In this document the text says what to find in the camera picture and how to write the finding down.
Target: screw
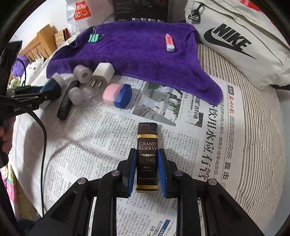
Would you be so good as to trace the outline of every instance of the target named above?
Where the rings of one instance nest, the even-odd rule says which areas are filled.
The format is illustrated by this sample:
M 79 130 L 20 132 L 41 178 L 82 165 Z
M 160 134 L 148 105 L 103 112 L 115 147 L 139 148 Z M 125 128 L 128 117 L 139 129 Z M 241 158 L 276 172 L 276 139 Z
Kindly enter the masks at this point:
M 119 176 L 120 175 L 120 171 L 113 170 L 111 174 L 112 174 L 112 176 Z
M 84 184 L 87 180 L 85 178 L 80 178 L 77 180 L 78 184 Z
M 215 186 L 217 184 L 217 181 L 215 179 L 209 179 L 209 184 Z
M 183 172 L 182 172 L 181 170 L 176 170 L 176 171 L 174 172 L 174 174 L 175 174 L 176 176 L 183 176 Z

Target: wooden headboard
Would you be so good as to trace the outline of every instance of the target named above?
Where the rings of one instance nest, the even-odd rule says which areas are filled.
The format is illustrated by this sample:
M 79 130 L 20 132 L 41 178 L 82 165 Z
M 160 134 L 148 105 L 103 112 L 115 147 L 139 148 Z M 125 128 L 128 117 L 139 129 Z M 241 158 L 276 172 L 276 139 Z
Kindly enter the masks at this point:
M 36 37 L 19 52 L 19 55 L 26 55 L 30 61 L 42 57 L 48 58 L 56 50 L 54 39 L 55 33 L 56 32 L 53 31 L 50 25 L 45 26 L 38 31 Z

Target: newspaper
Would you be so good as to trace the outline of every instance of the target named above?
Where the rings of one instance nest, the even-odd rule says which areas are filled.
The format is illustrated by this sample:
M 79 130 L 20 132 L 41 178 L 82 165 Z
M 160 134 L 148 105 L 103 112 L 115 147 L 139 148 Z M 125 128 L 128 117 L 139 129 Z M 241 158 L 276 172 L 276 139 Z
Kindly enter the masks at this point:
M 44 203 L 47 211 L 80 177 L 101 178 L 127 159 L 137 145 L 140 122 L 158 123 L 159 148 L 193 178 L 216 179 L 234 197 L 241 173 L 244 111 L 241 90 L 212 77 L 223 91 L 213 106 L 189 93 L 138 79 L 114 76 L 111 83 L 132 86 L 127 109 L 100 101 L 95 107 L 74 107 L 67 121 L 56 118 L 61 99 L 38 110 L 48 131 Z M 24 192 L 41 212 L 40 166 L 42 131 L 27 115 L 17 118 L 10 160 Z M 118 235 L 175 235 L 177 199 L 161 191 L 137 193 L 117 200 Z M 201 227 L 204 227 L 200 209 Z

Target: white plastic bag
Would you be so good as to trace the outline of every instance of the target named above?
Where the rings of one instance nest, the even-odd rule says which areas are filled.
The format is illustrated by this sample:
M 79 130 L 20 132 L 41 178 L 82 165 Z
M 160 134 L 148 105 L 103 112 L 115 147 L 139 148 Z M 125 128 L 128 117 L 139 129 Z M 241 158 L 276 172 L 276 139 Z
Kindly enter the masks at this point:
M 199 9 L 200 23 L 190 20 Z M 272 22 L 248 7 L 244 0 L 188 0 L 185 19 L 200 34 L 201 41 L 228 61 L 258 89 L 290 84 L 290 49 Z
M 66 0 L 68 30 L 72 35 L 101 24 L 113 13 L 112 0 Z

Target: gold band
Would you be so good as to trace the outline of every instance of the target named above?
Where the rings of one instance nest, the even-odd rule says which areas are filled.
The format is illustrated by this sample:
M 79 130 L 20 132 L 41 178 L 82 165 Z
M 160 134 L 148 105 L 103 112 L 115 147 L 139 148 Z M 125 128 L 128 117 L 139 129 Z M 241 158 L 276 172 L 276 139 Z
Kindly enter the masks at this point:
M 158 138 L 156 134 L 139 134 L 137 138 Z
M 136 185 L 136 189 L 157 189 L 158 185 Z

